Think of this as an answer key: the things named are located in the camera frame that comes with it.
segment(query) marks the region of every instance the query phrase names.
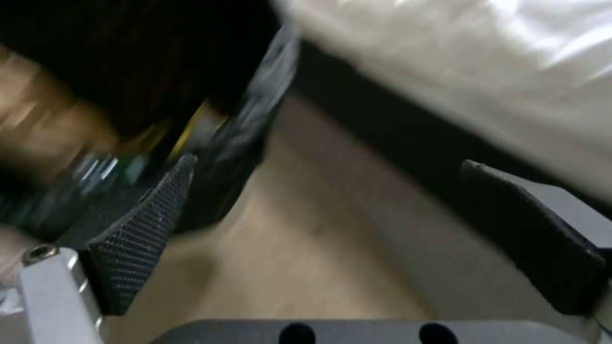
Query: white fabric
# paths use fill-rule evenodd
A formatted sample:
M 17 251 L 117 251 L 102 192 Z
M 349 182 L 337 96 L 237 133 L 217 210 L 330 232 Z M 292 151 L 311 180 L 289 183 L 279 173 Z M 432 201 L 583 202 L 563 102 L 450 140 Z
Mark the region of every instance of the white fabric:
M 612 201 L 611 0 L 286 1 L 364 74 Z

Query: black bag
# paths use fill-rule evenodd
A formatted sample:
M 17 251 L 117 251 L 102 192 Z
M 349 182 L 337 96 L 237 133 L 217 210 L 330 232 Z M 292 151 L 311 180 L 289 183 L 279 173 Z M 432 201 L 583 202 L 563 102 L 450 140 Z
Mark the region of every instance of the black bag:
M 102 107 L 121 135 L 171 116 L 170 147 L 204 99 L 229 114 L 212 139 L 105 196 L 57 239 L 79 251 L 103 313 L 123 314 L 173 231 L 221 220 L 261 162 L 297 61 L 298 39 L 276 6 L 265 0 L 0 6 L 2 44 Z

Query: black fabric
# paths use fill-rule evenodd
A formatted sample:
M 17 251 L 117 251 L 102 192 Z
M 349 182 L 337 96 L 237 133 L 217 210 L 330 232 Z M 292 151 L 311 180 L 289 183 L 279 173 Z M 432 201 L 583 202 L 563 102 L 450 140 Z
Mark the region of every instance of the black fabric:
M 244 93 L 242 108 L 195 152 L 201 162 L 177 231 L 197 229 L 222 219 L 248 177 L 261 162 L 267 133 L 297 67 L 299 41 L 283 27 L 268 46 Z

